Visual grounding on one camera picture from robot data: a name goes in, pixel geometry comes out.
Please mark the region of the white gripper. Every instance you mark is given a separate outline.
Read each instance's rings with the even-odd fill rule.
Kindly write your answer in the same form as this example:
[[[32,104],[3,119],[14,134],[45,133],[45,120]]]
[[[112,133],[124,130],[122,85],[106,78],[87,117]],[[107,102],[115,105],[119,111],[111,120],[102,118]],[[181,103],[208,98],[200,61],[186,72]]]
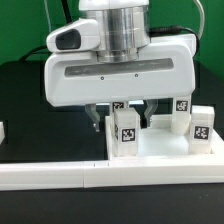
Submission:
[[[154,37],[138,50],[138,58],[123,63],[101,63],[93,51],[52,54],[46,61],[47,101],[55,106],[85,105],[100,131],[98,103],[144,101],[141,127],[151,126],[157,99],[189,96],[195,89],[192,34]]]

